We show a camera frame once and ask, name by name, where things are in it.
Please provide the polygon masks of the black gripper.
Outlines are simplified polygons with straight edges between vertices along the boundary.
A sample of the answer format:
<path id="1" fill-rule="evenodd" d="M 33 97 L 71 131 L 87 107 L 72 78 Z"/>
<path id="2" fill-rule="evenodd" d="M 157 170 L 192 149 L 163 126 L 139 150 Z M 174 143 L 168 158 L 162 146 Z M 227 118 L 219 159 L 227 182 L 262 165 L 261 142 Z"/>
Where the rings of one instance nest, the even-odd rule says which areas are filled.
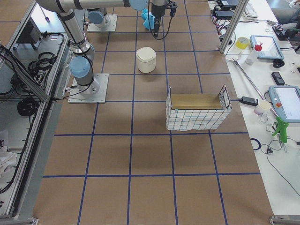
<path id="1" fill-rule="evenodd" d="M 157 38 L 159 34 L 159 28 L 161 18 L 165 15 L 167 0 L 152 0 L 151 1 L 151 12 L 155 17 L 154 20 L 154 37 Z"/>

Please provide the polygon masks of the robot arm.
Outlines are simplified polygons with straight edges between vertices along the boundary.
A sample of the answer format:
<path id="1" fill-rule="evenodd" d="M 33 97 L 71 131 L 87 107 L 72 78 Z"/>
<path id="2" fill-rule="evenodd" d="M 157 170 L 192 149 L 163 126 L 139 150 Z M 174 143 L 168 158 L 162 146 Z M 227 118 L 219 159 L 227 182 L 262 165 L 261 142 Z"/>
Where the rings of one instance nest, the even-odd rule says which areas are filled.
<path id="1" fill-rule="evenodd" d="M 94 48 L 85 37 L 83 28 L 78 24 L 74 10 L 88 10 L 100 13 L 92 23 L 101 24 L 105 17 L 106 8 L 125 7 L 142 11 L 151 6 L 154 20 L 154 37 L 158 36 L 161 17 L 167 9 L 166 0 L 38 0 L 37 3 L 46 10 L 55 12 L 69 40 L 75 58 L 71 60 L 69 69 L 77 82 L 79 94 L 89 96 L 97 93 L 99 83 L 93 72 Z"/>

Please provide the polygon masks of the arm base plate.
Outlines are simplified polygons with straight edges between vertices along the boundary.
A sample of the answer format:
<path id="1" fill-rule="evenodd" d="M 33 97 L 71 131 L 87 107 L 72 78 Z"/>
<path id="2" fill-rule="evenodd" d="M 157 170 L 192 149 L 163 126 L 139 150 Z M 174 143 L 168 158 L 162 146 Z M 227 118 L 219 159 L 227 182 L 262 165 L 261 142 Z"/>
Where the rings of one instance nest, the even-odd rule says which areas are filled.
<path id="1" fill-rule="evenodd" d="M 71 97 L 68 98 L 68 102 L 70 104 L 104 104 L 108 81 L 109 74 L 94 74 L 94 81 L 87 90 L 85 90 L 86 87 L 79 85 L 70 91 Z"/>
<path id="2" fill-rule="evenodd" d="M 106 14 L 96 12 L 88 13 L 89 25 L 87 28 L 88 32 L 115 32 L 117 25 L 117 15 L 116 14 Z"/>

